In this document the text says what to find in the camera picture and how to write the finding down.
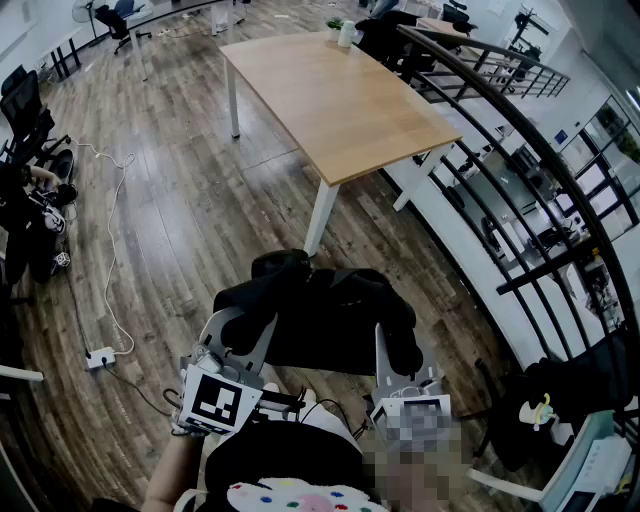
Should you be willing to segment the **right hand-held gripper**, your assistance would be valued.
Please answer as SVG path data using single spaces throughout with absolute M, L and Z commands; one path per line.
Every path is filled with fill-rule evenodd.
M 371 393 L 370 419 L 377 438 L 390 453 L 439 451 L 451 439 L 452 414 L 434 352 L 422 351 L 418 382 L 405 378 L 394 381 L 384 330 L 377 323 L 375 353 L 376 387 Z

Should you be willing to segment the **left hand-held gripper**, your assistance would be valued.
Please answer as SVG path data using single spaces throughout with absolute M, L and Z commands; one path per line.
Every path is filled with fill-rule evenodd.
M 177 423 L 220 435 L 241 430 L 261 408 L 264 381 L 260 376 L 278 321 L 269 322 L 251 352 L 233 355 L 222 343 L 223 327 L 241 315 L 239 307 L 215 312 L 203 327 L 199 343 L 186 359 Z

